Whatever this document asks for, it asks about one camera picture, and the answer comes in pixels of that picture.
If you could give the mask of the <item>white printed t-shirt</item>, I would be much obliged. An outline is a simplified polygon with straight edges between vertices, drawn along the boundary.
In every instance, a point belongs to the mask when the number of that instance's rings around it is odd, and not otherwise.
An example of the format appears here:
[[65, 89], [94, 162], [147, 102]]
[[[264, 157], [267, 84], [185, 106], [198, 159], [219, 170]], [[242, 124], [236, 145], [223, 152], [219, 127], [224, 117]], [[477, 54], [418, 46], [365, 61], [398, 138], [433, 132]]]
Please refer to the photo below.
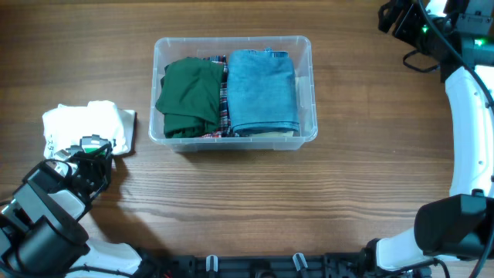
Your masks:
[[121, 110], [109, 100], [90, 101], [85, 107], [60, 104], [42, 115], [46, 146], [45, 158], [57, 151], [78, 145], [83, 137], [97, 135], [113, 144], [113, 154], [132, 150], [134, 110]]

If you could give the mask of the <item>dark green cloth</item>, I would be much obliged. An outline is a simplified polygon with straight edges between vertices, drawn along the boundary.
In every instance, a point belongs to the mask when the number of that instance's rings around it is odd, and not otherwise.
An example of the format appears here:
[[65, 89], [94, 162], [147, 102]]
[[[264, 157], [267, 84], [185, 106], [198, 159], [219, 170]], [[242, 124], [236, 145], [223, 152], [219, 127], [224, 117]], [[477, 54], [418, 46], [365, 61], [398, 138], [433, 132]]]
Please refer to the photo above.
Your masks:
[[155, 104], [164, 115], [164, 136], [200, 137], [220, 127], [220, 89], [225, 66], [187, 57], [169, 64]]

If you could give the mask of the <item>red plaid cloth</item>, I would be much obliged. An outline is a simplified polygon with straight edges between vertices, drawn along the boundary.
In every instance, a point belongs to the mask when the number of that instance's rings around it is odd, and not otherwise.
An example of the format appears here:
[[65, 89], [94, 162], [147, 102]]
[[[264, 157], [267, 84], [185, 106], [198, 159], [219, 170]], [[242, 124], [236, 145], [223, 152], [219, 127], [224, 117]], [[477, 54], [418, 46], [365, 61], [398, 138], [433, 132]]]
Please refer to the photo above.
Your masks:
[[216, 131], [202, 135], [203, 138], [219, 138], [219, 137], [239, 137], [232, 129], [231, 118], [228, 110], [228, 91], [227, 91], [227, 80], [228, 80], [228, 64], [226, 56], [210, 56], [206, 58], [213, 63], [223, 65], [223, 75], [222, 82], [219, 90], [219, 127]]

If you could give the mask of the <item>blue cloth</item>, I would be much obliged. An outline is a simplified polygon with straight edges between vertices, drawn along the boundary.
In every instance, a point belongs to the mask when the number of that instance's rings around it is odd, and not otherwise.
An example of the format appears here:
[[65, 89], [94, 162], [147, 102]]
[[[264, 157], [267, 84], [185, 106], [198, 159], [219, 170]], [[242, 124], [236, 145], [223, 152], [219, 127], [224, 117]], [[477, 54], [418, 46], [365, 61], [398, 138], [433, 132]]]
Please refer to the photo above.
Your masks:
[[232, 52], [227, 91], [235, 133], [249, 136], [299, 132], [296, 74], [287, 52], [272, 49]]

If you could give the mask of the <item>beige cloth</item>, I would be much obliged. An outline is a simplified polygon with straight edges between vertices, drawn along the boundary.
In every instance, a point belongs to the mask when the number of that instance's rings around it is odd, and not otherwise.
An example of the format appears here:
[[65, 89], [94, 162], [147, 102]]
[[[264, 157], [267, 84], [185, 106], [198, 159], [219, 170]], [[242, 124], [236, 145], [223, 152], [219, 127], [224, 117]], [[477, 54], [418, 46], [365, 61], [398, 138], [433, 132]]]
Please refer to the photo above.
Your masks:
[[[302, 80], [302, 83], [305, 83], [306, 76], [303, 77], [296, 77], [295, 78], [295, 88], [296, 88], [296, 101], [299, 109], [299, 101], [300, 101], [300, 83]], [[248, 137], [293, 137], [293, 136], [298, 136], [296, 135], [295, 131], [270, 131], [270, 132], [264, 132], [264, 133], [257, 133], [257, 134], [250, 134]]]

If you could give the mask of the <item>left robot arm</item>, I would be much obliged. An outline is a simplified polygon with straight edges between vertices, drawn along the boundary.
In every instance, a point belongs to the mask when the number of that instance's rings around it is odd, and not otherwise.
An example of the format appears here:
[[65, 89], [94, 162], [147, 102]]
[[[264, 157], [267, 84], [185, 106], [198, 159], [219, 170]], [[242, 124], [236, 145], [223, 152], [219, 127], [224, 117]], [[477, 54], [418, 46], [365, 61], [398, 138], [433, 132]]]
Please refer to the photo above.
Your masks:
[[160, 263], [126, 243], [91, 239], [80, 220], [111, 181], [99, 149], [40, 161], [1, 209], [1, 271], [7, 277], [158, 277]]

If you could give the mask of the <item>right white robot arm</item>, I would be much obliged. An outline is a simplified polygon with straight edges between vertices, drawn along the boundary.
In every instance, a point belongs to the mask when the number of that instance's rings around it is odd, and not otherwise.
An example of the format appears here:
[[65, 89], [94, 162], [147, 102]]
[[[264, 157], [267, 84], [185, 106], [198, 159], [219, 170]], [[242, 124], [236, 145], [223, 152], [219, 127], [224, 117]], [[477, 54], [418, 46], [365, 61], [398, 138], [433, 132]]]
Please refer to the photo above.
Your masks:
[[431, 265], [493, 257], [493, 3], [390, 0], [378, 28], [430, 56], [452, 112], [454, 169], [447, 198], [423, 205], [414, 225], [360, 251], [359, 276], [421, 277]]

